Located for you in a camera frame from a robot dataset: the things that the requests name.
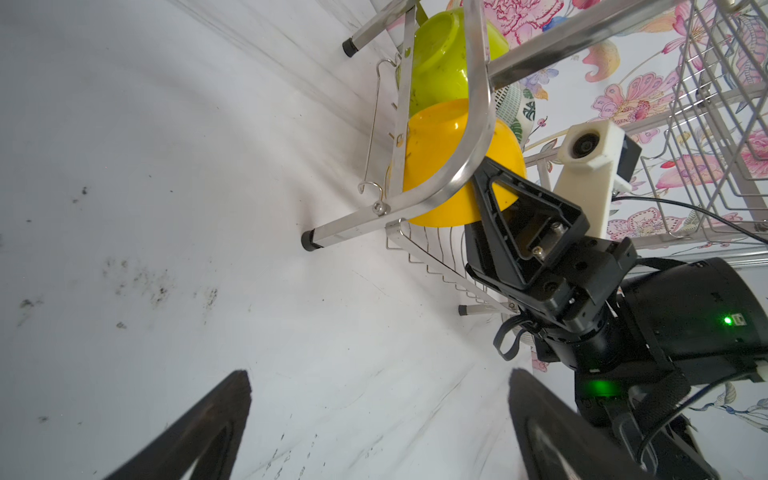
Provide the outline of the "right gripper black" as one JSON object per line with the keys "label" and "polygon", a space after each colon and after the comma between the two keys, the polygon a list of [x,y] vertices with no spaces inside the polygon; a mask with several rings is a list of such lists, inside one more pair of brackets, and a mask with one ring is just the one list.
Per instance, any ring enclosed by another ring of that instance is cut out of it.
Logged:
{"label": "right gripper black", "polygon": [[632,241],[585,236],[590,224],[578,205],[489,157],[471,185],[481,220],[465,228],[469,275],[542,329],[600,330],[607,300],[638,259]]}

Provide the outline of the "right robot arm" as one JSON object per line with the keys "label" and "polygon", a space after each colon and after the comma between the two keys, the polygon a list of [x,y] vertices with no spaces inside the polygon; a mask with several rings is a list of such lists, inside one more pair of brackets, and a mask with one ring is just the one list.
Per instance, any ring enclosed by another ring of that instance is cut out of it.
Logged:
{"label": "right robot arm", "polygon": [[683,412],[702,393],[762,380],[767,316],[723,259],[641,258],[633,243],[589,233],[576,204],[484,159],[471,179],[480,217],[466,268],[518,313],[494,344],[506,360],[531,335],[575,374],[582,418],[660,479],[713,479]]}

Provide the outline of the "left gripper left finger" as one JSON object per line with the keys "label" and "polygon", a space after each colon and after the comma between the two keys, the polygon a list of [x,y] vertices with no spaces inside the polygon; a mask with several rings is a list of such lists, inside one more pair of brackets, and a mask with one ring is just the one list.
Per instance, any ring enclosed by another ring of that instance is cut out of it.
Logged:
{"label": "left gripper left finger", "polygon": [[228,479],[251,406],[245,370],[235,370],[110,479]]}

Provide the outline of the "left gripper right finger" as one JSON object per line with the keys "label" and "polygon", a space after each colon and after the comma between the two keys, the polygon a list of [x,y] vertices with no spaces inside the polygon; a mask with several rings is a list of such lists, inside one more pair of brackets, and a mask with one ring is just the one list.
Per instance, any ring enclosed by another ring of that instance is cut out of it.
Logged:
{"label": "left gripper right finger", "polygon": [[511,372],[509,411],[530,479],[652,477],[526,370]]}

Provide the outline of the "lime green bowl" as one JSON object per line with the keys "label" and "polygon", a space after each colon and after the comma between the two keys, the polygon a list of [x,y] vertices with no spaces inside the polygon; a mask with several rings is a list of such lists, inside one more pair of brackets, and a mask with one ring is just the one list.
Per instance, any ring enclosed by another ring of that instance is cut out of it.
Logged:
{"label": "lime green bowl", "polygon": [[444,102],[469,97],[465,14],[440,12],[415,33],[409,117]]}

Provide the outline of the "green leaf pattern bowl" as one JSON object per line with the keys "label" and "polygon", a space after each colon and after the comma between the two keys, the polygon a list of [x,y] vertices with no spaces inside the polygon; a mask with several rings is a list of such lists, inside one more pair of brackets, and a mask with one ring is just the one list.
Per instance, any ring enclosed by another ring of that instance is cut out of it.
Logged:
{"label": "green leaf pattern bowl", "polygon": [[510,128],[524,150],[536,122],[533,93],[520,83],[515,83],[497,90],[494,93],[494,103],[497,119]]}

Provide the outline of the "steel wire dish rack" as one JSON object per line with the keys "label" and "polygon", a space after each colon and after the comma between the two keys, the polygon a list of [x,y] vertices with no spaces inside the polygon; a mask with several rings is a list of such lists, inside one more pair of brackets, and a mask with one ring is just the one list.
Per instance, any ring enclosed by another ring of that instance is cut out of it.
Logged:
{"label": "steel wire dish rack", "polygon": [[767,261],[767,5],[763,1],[453,1],[465,14],[469,97],[409,117],[417,1],[393,1],[344,41],[348,56],[392,29],[398,100],[393,152],[376,200],[306,231],[314,251],[376,230],[389,248],[465,294],[463,315],[516,313],[466,273],[464,223],[444,219],[493,133],[494,93],[520,83],[536,102],[521,157],[554,188],[570,127],[610,120],[645,150],[632,191],[610,205],[609,238],[680,252],[739,244]]}

